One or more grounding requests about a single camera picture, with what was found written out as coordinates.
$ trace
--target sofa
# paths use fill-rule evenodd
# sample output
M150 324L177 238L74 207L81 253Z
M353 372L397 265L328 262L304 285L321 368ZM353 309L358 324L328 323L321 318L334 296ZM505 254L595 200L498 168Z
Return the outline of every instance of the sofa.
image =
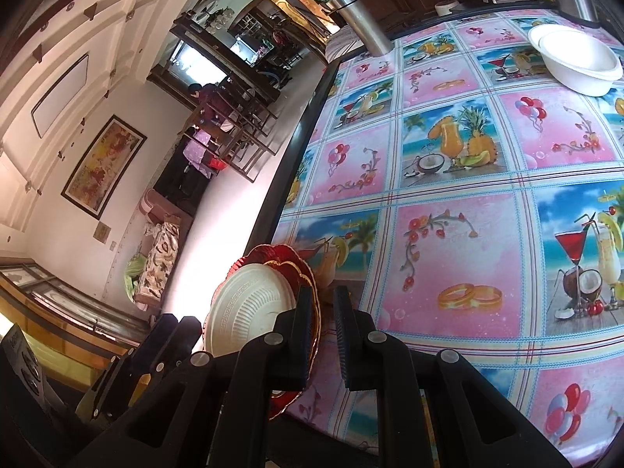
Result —
M193 218L154 189L143 195L138 209L146 218L145 231L138 253L127 269L132 262L144 264L137 276L138 283L132 288L131 299L142 311L150 307L159 311L167 281Z

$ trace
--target stack of plates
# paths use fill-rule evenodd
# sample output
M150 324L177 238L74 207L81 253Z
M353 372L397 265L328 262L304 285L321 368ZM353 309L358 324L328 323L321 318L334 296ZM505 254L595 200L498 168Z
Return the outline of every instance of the stack of plates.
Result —
M277 315L295 307L302 286L312 289L311 371L321 337L321 305L312 270L288 245L258 245L234 262L212 297L204 322L205 350L214 356L229 354L271 332ZM281 414L299 395L274 390L269 419Z
M273 330L282 311L295 307L291 287L279 272L248 264L217 292L205 333L205 349L215 357L238 352L249 340Z

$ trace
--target framed painting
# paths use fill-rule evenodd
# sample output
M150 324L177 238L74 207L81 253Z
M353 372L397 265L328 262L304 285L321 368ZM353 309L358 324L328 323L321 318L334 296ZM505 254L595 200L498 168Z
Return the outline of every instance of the framed painting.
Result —
M146 138L125 121L111 116L82 155L61 195L99 220Z

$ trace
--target metal screw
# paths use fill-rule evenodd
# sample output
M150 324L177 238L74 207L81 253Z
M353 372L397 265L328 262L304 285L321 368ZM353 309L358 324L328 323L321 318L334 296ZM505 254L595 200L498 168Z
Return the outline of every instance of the metal screw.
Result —
M268 333L264 337L264 342L267 345L279 345L282 341L284 341L284 336L280 333Z
M210 354L208 352L195 352L191 355L191 364L197 367L206 365L210 362Z
M442 350L440 354L440 358L444 362L448 362L449 364L454 364L459 360L459 354L455 352L455 350Z
M371 343L383 343L386 339L388 339L386 333L382 333L381 331L371 331L368 333L367 337Z

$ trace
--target white bowl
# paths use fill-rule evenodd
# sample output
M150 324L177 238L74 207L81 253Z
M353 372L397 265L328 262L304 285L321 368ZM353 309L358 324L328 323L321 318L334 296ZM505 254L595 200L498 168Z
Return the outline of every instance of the white bowl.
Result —
M279 272L263 264L243 266L214 299L204 348L215 357L237 352L249 340L270 333L277 315L294 306L293 291Z
M562 25L539 25L528 33L548 71L561 84L588 96L603 96L622 77L611 49L588 34Z

